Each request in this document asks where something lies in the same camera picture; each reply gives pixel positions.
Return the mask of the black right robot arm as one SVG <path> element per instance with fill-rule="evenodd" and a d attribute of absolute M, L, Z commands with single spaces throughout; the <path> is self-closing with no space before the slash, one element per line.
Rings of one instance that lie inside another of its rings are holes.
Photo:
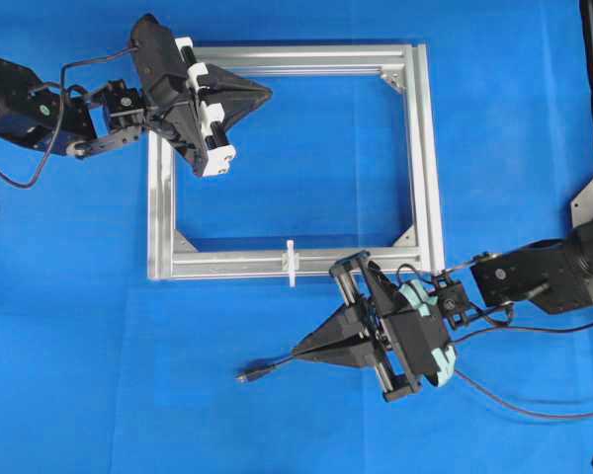
<path fill-rule="evenodd" d="M 371 367 L 387 401 L 418 392 L 423 379 L 441 387 L 455 371 L 451 331 L 479 318 L 506 327 L 519 301 L 530 301 L 548 314 L 593 306 L 593 219 L 564 239 L 481 254 L 467 267 L 483 308 L 469 300 L 449 270 L 428 280 L 391 281 L 367 251 L 337 261 L 329 273 L 344 302 L 292 349 L 291 356 Z M 505 313 L 505 320 L 491 320 L 497 311 Z"/>

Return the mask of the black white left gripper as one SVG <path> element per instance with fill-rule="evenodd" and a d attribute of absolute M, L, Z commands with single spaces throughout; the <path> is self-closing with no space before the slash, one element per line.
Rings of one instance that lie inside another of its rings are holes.
<path fill-rule="evenodd" d="M 271 89 L 214 64 L 198 61 L 189 37 L 175 40 L 183 71 L 182 91 L 169 105 L 154 107 L 149 129 L 166 139 L 199 177 L 229 171 L 236 156 L 226 132 L 272 98 Z"/>

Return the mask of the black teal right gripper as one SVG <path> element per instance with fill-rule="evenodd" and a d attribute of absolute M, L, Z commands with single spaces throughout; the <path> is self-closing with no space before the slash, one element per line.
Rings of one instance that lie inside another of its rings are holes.
<path fill-rule="evenodd" d="M 371 300 L 365 277 L 370 253 L 362 251 L 343 258 L 330 268 L 345 304 L 292 350 L 296 359 L 348 367 L 372 367 L 382 397 L 395 401 L 421 390 L 419 381 L 409 384 L 398 357 L 390 349 Z"/>

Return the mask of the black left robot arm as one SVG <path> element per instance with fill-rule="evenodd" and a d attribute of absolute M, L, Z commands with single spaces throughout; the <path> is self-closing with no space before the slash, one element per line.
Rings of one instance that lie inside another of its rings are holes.
<path fill-rule="evenodd" d="M 164 139 L 199 177 L 225 174 L 236 156 L 227 132 L 272 97 L 271 89 L 214 64 L 188 44 L 133 39 L 141 82 L 123 80 L 89 91 L 44 82 L 0 58 L 0 138 L 20 147 L 84 159 L 132 144 L 146 132 Z"/>

